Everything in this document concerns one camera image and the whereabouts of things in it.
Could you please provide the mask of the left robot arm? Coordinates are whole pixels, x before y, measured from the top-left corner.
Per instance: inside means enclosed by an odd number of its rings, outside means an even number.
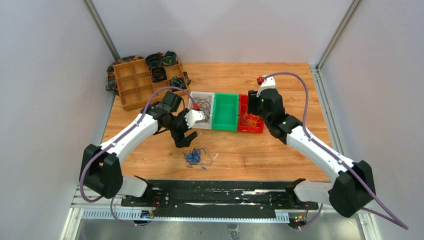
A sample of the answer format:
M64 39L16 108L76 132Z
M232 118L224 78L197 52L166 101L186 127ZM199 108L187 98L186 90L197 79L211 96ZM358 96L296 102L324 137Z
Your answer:
M86 196L84 188L87 187L99 194L100 198L133 196L142 207L152 203L151 184L139 176L123 175L124 160L145 139L159 134L161 129L170 132L177 148L189 147L198 133L185 133L206 118L196 103L192 104L191 109L184 108L175 114L183 99L166 87L164 91L161 101L153 102L149 99L140 114L117 135L100 145L89 144L84 149L79 187L85 201L95 202L95 199Z

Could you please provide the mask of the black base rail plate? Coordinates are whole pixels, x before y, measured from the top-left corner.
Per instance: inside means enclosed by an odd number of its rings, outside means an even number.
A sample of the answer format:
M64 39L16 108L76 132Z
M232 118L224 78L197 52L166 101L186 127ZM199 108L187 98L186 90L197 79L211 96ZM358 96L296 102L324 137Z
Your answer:
M155 219L288 222L286 214L317 210L320 203L292 206L286 187L294 181L147 180L149 195L121 195L120 206Z

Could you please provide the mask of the wooden compartment tray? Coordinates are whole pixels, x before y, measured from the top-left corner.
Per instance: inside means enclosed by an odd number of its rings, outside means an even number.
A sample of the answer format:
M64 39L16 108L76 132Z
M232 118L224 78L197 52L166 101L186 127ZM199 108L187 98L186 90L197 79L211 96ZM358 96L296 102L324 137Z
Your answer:
M153 82L151 70L148 69L145 59L135 60L114 66L119 99L123 110L129 111L145 106L151 95L160 88L170 86L172 77L183 77L189 91L187 73L181 65L163 66L167 79Z

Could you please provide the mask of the rolled green tie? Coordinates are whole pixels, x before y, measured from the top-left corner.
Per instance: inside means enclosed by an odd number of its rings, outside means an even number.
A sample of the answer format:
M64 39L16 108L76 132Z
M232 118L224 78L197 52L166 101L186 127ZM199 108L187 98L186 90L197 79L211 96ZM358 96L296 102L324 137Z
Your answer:
M163 65L165 67L173 66L178 64L178 56L174 51L168 50L163 55Z

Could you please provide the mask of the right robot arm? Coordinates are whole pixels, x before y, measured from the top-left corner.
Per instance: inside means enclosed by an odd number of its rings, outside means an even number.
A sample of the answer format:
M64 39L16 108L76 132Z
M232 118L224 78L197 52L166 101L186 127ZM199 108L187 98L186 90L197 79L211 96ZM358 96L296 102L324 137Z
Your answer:
M364 160L355 162L314 136L293 115L285 112L283 98L274 88L250 90L247 112L259 116L269 133L307 157L329 178L313 182L299 178L290 183L286 203L294 209L306 202L330 205L341 216L349 218L373 200L376 193L371 166Z

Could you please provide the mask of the aluminium frame rail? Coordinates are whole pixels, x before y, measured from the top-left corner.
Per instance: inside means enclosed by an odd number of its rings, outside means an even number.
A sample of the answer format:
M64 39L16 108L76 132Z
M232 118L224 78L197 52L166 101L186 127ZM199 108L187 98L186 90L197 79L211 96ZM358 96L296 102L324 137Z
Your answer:
M284 201L285 181L154 180L153 197L95 203L76 191L63 240L379 240L370 213Z

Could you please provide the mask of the rolled dark tie back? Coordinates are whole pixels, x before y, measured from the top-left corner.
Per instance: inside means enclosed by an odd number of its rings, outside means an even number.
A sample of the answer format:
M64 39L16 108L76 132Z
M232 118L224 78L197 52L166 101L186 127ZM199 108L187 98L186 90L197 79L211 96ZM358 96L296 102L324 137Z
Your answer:
M153 53L145 58L145 63L149 70L164 65L164 55L161 52Z

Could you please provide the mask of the rolled dark tie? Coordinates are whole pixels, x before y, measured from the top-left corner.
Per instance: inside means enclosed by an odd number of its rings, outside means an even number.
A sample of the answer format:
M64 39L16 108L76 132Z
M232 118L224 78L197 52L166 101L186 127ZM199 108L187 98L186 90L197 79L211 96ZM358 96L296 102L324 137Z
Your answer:
M164 65L164 55L161 52L153 53L145 58L145 63L149 70Z
M185 79L183 77L177 76L172 77L172 79L169 81L169 85L171 87L176 87L183 90L186 90L188 88Z
M167 79L166 69L163 66L153 67L150 72L153 83L162 82Z

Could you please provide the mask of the green plastic bin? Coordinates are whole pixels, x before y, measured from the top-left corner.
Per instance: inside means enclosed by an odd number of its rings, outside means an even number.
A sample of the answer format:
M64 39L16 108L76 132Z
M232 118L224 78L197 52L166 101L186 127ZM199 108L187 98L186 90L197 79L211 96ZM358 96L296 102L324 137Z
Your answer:
M235 132L238 128L239 95L215 93L211 127L213 130Z

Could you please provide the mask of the rolled dark tie front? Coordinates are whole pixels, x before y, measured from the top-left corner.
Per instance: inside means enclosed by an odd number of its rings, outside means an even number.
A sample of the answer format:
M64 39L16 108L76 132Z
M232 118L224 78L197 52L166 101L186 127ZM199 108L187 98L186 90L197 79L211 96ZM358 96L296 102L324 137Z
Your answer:
M185 79L183 77L177 76L172 77L172 79L169 81L169 85L171 87L176 87L183 90L186 90L188 88Z

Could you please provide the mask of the rolled dark tie middle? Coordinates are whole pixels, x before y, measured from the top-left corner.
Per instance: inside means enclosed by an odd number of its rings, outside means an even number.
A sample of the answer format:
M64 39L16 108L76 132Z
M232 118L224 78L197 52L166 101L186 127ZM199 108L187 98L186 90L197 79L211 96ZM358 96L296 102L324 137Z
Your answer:
M153 83L162 82L167 79L166 69L163 66L153 67L150 72Z

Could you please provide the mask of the plaid cloth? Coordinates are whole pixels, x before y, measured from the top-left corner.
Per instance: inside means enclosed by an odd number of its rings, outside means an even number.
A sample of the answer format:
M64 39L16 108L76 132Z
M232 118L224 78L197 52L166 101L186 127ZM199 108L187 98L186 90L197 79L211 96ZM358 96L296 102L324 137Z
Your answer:
M118 60L114 61L106 70L105 90L108 92L112 92L118 96L119 90L118 90L114 66L137 61L137 60L142 60L142 59L144 59L144 57L140 55L130 55L130 56L119 58Z

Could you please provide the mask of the white plastic bin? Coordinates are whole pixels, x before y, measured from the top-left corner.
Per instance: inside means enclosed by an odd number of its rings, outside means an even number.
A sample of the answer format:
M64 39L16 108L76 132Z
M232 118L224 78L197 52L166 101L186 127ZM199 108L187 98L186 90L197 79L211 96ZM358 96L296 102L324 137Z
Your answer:
M212 129L212 117L214 112L214 92L191 91L190 96L194 99L194 103L198 104L199 111L203 111L205 120L198 121L194 129Z

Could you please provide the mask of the red plastic bin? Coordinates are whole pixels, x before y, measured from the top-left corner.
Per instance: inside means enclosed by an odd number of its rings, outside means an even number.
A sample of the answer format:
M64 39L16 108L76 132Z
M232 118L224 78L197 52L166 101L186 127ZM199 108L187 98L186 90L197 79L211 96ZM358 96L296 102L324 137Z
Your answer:
M246 94L240 94L237 131L261 134L264 129L264 121L258 115L248 114L247 109L248 96Z

